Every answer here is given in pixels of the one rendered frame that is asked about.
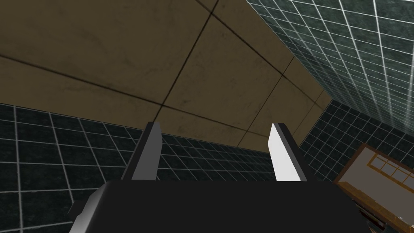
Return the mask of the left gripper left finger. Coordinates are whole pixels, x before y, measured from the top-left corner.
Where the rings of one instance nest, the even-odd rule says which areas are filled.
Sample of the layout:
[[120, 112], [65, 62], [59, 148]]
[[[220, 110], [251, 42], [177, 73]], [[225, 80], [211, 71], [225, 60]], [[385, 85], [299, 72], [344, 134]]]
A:
[[159, 122], [149, 122], [130, 157], [122, 180], [155, 180], [162, 150]]

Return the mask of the brown framed window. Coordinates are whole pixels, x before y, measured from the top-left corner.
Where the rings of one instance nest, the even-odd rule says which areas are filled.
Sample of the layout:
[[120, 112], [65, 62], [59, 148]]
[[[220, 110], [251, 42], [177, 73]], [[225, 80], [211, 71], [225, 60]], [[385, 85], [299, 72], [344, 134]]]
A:
[[334, 180], [378, 230], [414, 233], [414, 170], [362, 144]]

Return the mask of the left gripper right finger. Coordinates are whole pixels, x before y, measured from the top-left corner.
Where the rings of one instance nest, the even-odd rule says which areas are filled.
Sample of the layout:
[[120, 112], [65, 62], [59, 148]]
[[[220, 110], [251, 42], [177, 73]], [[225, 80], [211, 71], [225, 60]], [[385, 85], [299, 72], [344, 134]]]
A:
[[315, 180], [286, 124], [272, 124], [268, 149], [277, 181], [313, 182]]

